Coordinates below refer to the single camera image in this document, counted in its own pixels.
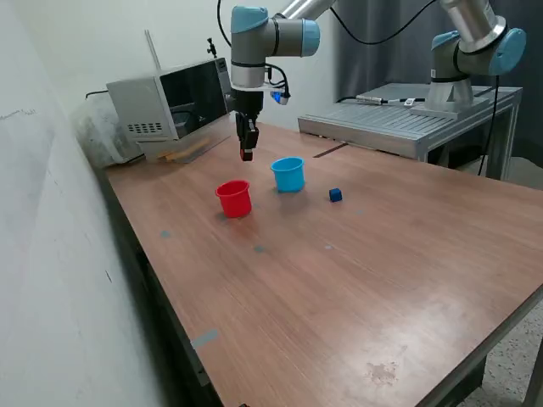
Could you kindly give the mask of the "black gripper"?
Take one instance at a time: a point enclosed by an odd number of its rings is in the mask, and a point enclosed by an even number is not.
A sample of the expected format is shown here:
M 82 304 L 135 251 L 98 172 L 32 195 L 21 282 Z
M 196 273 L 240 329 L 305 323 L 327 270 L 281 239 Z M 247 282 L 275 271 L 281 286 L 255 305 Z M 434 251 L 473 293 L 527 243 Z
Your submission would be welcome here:
M 263 109 L 263 92 L 235 90 L 236 132 L 243 147 L 243 161 L 253 160 L 260 131 L 246 115 L 259 115 Z

